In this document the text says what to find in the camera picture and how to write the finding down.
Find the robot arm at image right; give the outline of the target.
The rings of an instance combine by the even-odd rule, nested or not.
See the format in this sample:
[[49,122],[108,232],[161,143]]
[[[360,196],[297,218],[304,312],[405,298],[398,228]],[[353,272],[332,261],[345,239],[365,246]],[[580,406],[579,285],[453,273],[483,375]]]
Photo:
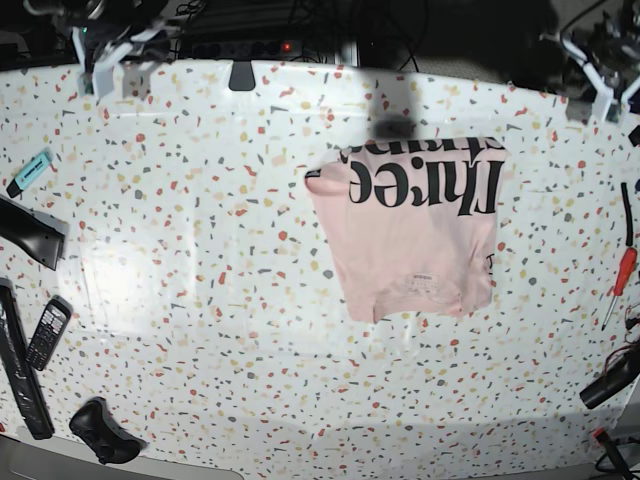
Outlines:
[[574,39],[599,67],[638,71],[639,2],[624,1],[615,16],[604,13],[591,31],[577,31]]

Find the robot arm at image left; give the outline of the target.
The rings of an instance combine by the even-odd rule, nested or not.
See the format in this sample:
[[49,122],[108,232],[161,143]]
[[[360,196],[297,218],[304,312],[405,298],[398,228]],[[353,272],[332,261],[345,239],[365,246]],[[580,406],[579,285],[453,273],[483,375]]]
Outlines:
[[157,19],[168,1],[162,0],[51,0],[23,2],[33,16],[51,16],[73,26],[93,23],[118,27],[147,25]]

